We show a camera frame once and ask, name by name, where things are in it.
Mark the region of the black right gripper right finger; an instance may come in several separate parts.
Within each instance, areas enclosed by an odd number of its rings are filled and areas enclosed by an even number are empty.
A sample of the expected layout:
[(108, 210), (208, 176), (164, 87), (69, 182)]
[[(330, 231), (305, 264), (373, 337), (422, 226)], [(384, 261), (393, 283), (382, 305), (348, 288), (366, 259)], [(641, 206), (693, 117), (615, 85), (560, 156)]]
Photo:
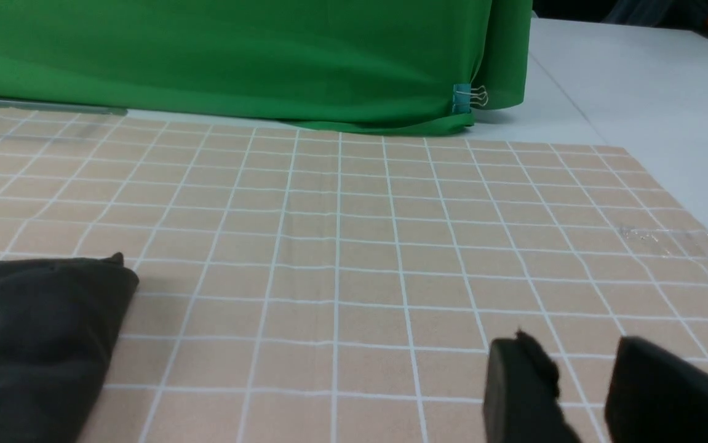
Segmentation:
[(641, 337), (621, 337), (604, 408), (613, 442), (708, 442), (708, 373)]

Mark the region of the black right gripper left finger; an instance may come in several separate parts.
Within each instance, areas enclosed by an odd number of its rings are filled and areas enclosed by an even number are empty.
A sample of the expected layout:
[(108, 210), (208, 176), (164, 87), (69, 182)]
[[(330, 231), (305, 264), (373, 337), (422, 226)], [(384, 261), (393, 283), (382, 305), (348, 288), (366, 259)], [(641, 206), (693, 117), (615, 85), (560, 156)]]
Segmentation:
[(560, 370), (523, 330), (490, 344), (483, 396), (488, 442), (580, 442), (559, 403)]

